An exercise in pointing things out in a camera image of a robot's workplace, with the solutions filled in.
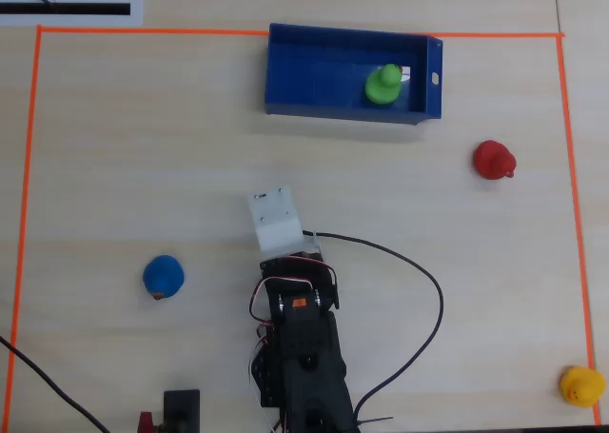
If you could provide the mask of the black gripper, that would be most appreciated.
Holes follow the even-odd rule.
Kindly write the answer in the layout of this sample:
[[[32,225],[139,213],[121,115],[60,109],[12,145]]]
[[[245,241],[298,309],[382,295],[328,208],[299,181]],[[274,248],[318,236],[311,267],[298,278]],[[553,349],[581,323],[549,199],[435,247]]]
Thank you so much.
[[[340,308],[336,271],[323,257],[318,235],[305,235],[304,250],[276,256],[260,263],[271,310],[279,310],[279,296],[295,296],[309,290],[319,292],[321,309]]]

